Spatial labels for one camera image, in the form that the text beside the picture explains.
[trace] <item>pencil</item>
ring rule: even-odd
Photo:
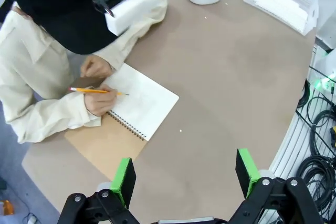
[[[82,88],[69,88],[71,91],[79,91],[79,92],[91,92],[91,93],[108,93],[106,90],[99,90],[99,89],[82,89]],[[129,95],[122,92],[118,92],[117,95]]]

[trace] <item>hand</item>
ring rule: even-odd
[[[112,110],[117,100],[117,90],[110,88],[106,84],[102,84],[99,89],[106,90],[108,93],[84,94],[85,107],[95,116],[102,116]]]
[[[89,55],[80,67],[80,76],[106,78],[112,75],[111,65],[97,55]]]

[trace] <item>screw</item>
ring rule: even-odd
[[[290,182],[290,184],[291,184],[292,186],[297,186],[297,185],[298,185],[298,182],[297,182],[295,179],[293,179],[293,180]]]
[[[268,186],[268,185],[269,185],[269,180],[268,180],[268,179],[264,179],[264,180],[262,181],[262,184],[263,184],[264,186]]]

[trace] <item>spiral binding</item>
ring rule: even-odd
[[[146,135],[144,135],[142,132],[138,131],[135,127],[133,127],[131,124],[126,122],[120,115],[116,114],[113,111],[108,112],[108,114],[113,117],[118,123],[122,124],[125,128],[127,128],[130,132],[132,132],[134,135],[136,135],[141,140],[145,140]]]

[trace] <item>floor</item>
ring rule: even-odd
[[[70,56],[70,63],[75,76],[83,57]],[[0,105],[0,176],[8,183],[8,190],[0,191],[0,199],[9,199],[15,208],[12,216],[0,217],[0,224],[26,224],[23,218],[32,212],[38,223],[57,223],[59,213],[30,180],[21,166],[21,162],[29,148],[29,144],[17,144],[16,135],[4,122],[3,108]]]

